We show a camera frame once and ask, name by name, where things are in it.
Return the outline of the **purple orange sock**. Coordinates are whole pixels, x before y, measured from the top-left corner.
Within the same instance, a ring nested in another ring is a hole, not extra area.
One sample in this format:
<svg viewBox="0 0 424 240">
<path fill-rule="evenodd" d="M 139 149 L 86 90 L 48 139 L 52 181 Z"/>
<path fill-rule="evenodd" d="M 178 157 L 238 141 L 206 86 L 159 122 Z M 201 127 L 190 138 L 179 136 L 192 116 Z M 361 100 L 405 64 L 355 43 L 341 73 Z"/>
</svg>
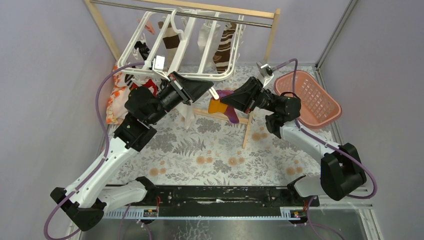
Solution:
<svg viewBox="0 0 424 240">
<path fill-rule="evenodd" d="M 226 97 L 228 95 L 231 95 L 234 93 L 233 90 L 216 90 L 219 98 L 218 99 L 214 99 L 213 97 L 210 99 L 209 101 L 209 106 L 208 106 L 208 113 L 209 114 L 214 114 L 214 113 L 222 113 L 224 114 L 228 120 L 232 123 L 232 124 L 239 124 L 240 120 L 236 114 L 235 109 L 232 106 L 229 106 L 227 104 L 224 104 L 221 102 L 221 99 L 223 97 Z"/>
</svg>

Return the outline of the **white plastic clip hanger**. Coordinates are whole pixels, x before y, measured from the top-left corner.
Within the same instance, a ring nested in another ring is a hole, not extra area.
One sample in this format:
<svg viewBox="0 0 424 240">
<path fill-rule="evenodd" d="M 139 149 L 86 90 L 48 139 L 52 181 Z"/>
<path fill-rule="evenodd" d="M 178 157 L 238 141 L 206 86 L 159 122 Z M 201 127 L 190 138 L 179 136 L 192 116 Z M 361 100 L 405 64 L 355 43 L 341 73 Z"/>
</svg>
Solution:
<svg viewBox="0 0 424 240">
<path fill-rule="evenodd" d="M 183 77 L 189 79 L 213 82 L 221 82 L 233 77 L 236 71 L 236 63 L 240 56 L 239 45 L 242 42 L 243 33 L 247 26 L 244 22 L 244 15 L 179 7 L 155 7 L 151 11 L 145 12 L 141 20 L 144 20 L 141 24 L 141 29 L 139 29 L 138 24 L 116 63 L 118 67 L 123 67 L 130 63 L 141 62 L 142 64 L 140 66 L 123 70 L 126 74 L 134 75 L 138 83 L 141 82 L 142 77 L 158 78 L 153 74 L 150 68 L 145 66 L 145 61 L 151 61 L 155 56 L 166 57 L 167 51 L 163 43 L 163 35 L 169 23 L 171 23 L 173 30 L 178 33 L 180 43 L 170 67 L 166 68 L 164 64 L 164 71 L 166 74 L 176 71 Z M 152 23 L 156 31 L 155 35 L 143 29 L 146 20 Z M 212 27 L 203 56 L 200 58 L 198 36 L 206 20 L 212 21 Z M 220 25 L 219 35 L 221 37 L 227 23 L 235 23 L 236 30 L 232 38 L 228 68 L 224 73 L 218 73 L 215 64 L 212 67 L 205 67 L 205 63 L 216 24 Z M 147 46 L 150 48 L 147 60 L 143 60 L 142 57 L 135 52 L 134 45 L 137 41 L 146 42 Z"/>
</svg>

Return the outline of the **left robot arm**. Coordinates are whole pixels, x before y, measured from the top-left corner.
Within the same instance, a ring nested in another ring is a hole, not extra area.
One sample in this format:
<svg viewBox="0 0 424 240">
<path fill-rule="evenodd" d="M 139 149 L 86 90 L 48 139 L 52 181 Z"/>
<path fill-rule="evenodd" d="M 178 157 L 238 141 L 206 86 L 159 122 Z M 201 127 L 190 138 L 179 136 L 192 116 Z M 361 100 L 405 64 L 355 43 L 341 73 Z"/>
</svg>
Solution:
<svg viewBox="0 0 424 240">
<path fill-rule="evenodd" d="M 145 86 L 131 90 L 124 105 L 128 113 L 104 151 L 72 184 L 51 192 L 51 198 L 82 232 L 92 229 L 105 213 L 132 203 L 148 206 L 154 202 L 154 186 L 146 177 L 112 190 L 104 188 L 124 163 L 154 137 L 157 130 L 153 126 L 159 120 L 180 104 L 196 102 L 214 86 L 213 81 L 185 78 L 175 71 L 168 79 L 157 95 Z"/>
</svg>

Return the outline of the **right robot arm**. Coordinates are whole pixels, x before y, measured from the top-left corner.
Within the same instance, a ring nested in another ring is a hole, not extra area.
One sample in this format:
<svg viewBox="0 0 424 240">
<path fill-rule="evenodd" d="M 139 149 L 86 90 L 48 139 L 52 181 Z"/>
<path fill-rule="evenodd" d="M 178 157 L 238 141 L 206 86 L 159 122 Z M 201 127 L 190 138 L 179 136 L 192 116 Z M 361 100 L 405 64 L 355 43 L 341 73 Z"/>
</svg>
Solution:
<svg viewBox="0 0 424 240">
<path fill-rule="evenodd" d="M 353 198 L 352 192 L 366 183 L 366 171 L 352 144 L 327 141 L 299 122 L 301 99 L 295 93 L 274 94 L 259 79 L 250 77 L 220 102 L 244 113 L 256 108 L 270 111 L 265 117 L 267 130 L 320 165 L 317 175 L 299 177 L 288 185 L 286 198 L 291 205 L 299 206 L 309 196 L 327 195 L 335 201 Z"/>
</svg>

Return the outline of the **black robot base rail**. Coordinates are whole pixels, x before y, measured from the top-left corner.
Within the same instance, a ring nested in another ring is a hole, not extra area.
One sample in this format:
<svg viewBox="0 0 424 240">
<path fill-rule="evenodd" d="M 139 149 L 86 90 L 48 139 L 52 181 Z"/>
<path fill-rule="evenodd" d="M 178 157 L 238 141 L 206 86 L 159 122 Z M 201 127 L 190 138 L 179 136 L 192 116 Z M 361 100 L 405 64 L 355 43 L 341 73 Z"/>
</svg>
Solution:
<svg viewBox="0 0 424 240">
<path fill-rule="evenodd" d="M 156 185 L 131 208 L 146 220 L 300 220 L 308 202 L 284 186 Z"/>
</svg>

